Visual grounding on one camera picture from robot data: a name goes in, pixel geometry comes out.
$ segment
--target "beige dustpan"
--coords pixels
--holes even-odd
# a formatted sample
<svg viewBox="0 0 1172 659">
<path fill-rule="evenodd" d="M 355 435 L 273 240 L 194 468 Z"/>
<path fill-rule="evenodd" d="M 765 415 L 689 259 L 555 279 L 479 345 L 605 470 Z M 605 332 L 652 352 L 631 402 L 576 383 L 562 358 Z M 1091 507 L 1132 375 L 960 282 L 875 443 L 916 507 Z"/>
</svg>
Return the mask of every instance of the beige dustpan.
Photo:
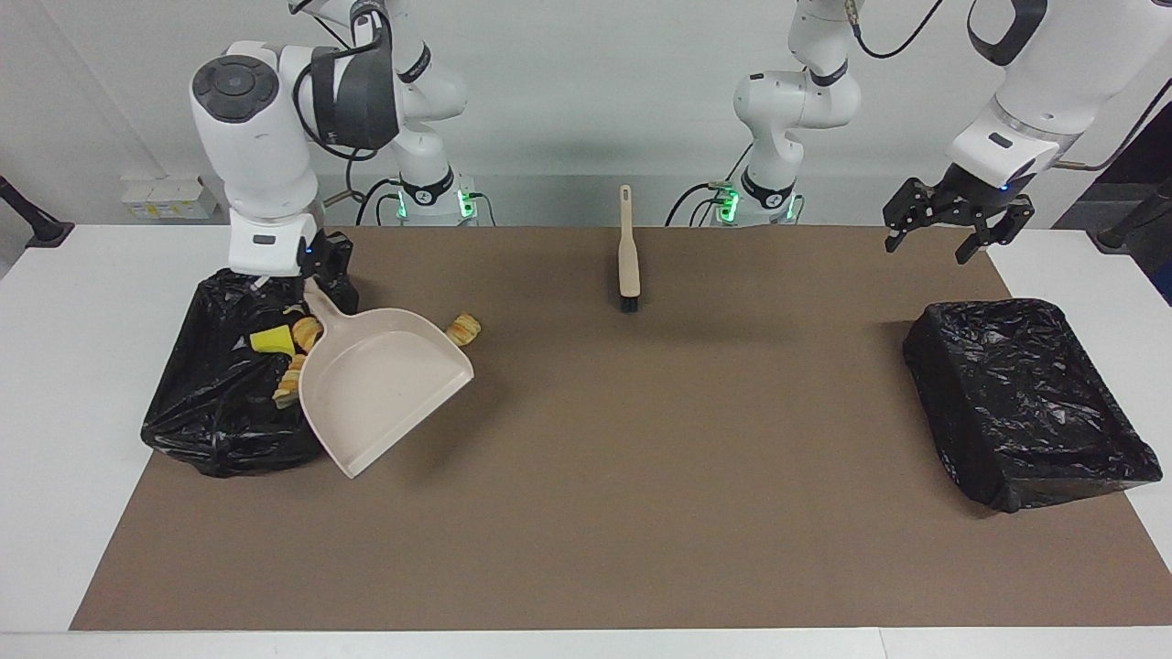
<svg viewBox="0 0 1172 659">
<path fill-rule="evenodd" d="M 301 407 L 350 478 L 472 380 L 468 356 L 420 315 L 346 315 L 312 278 L 305 301 L 325 334 L 301 369 Z"/>
</svg>

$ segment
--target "yellow sponge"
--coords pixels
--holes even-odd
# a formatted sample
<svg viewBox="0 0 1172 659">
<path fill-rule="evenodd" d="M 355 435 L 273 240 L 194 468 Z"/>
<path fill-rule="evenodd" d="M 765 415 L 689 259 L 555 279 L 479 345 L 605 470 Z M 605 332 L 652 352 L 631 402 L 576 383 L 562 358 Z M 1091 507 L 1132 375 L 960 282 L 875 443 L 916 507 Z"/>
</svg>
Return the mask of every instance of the yellow sponge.
<svg viewBox="0 0 1172 659">
<path fill-rule="evenodd" d="M 293 333 L 289 332 L 288 325 L 257 332 L 248 337 L 248 342 L 258 353 L 285 353 L 289 356 L 297 354 L 297 348 L 293 347 Z"/>
</svg>

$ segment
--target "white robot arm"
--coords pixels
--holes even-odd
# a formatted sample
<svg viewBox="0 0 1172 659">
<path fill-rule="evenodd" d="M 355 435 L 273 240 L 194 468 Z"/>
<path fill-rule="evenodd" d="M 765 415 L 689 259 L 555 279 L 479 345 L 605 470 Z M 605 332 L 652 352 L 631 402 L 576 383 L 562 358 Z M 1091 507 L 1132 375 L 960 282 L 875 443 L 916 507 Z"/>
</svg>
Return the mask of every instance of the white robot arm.
<svg viewBox="0 0 1172 659">
<path fill-rule="evenodd" d="M 407 0 L 291 0 L 289 8 L 349 27 L 354 48 L 240 41 L 192 81 L 196 127 L 231 206 L 230 267 L 295 277 L 312 264 L 322 237 L 307 137 L 349 159 L 389 144 L 413 219 L 463 222 L 459 179 L 422 122 L 459 115 L 466 90 L 432 62 Z"/>
<path fill-rule="evenodd" d="M 938 223 L 975 227 L 956 251 L 961 264 L 982 246 L 1009 244 L 1034 215 L 1022 190 L 1055 165 L 1172 35 L 1168 0 L 1011 1 L 1014 22 L 997 42 L 973 27 L 993 0 L 973 4 L 969 38 L 1006 68 L 1004 83 L 949 147 L 953 165 L 943 179 L 934 186 L 908 179 L 884 209 L 888 252 L 909 231 Z"/>
<path fill-rule="evenodd" d="M 734 107 L 754 142 L 737 182 L 735 219 L 721 219 L 742 226 L 775 222 L 805 155 L 790 130 L 839 128 L 854 118 L 861 93 L 847 66 L 852 42 L 844 0 L 798 0 L 789 45 L 805 70 L 758 73 L 737 87 Z"/>
</svg>

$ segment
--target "black plastic bag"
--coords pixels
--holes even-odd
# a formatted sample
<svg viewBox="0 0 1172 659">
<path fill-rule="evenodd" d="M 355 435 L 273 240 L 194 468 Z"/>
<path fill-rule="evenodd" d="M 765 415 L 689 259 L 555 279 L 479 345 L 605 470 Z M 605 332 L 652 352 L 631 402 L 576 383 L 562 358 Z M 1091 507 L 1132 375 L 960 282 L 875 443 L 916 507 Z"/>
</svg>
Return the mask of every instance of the black plastic bag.
<svg viewBox="0 0 1172 659">
<path fill-rule="evenodd" d="M 1016 512 L 1163 477 L 1049 303 L 929 306 L 904 356 L 936 453 L 973 501 Z"/>
<path fill-rule="evenodd" d="M 261 354 L 248 337 L 302 318 L 294 279 L 222 270 L 196 288 L 186 320 L 143 421 L 146 446 L 216 477 L 289 469 L 321 454 L 294 405 L 278 410 L 273 392 L 289 366 L 285 354 Z M 357 293 L 345 272 L 322 281 L 339 307 L 354 313 Z"/>
</svg>

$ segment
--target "brown table mat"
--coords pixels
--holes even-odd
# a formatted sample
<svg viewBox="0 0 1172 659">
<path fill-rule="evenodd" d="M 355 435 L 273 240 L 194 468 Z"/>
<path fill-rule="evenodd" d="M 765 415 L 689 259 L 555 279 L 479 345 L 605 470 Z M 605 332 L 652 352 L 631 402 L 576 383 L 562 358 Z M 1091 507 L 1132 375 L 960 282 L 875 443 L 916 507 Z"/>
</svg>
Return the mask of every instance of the brown table mat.
<svg viewBox="0 0 1172 659">
<path fill-rule="evenodd" d="M 476 380 L 356 481 L 156 455 L 76 630 L 1172 624 L 1123 495 L 1015 516 L 936 460 L 900 342 L 1000 299 L 963 235 L 352 230 L 363 307 L 469 311 Z"/>
</svg>

